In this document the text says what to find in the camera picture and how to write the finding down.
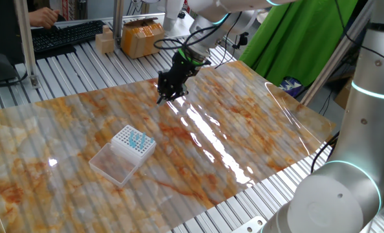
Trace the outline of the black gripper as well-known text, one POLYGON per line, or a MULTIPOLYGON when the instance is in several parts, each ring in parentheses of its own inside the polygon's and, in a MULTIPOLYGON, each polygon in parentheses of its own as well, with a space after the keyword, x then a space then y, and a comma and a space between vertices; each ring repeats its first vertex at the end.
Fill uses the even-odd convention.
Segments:
POLYGON ((158 71, 159 99, 167 98, 167 91, 174 91, 172 99, 188 94, 186 80, 195 76, 200 64, 186 58, 184 54, 175 54, 172 57, 172 66, 169 70, 158 71))

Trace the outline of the person's bare hand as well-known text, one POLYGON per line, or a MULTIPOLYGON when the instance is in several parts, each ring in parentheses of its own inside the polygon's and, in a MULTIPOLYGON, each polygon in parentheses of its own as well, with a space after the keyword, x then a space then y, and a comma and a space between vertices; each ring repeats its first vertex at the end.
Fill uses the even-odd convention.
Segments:
POLYGON ((58 21, 60 11, 52 10, 50 8, 41 8, 33 12, 29 12, 29 21, 32 27, 43 27, 50 29, 55 22, 58 21))

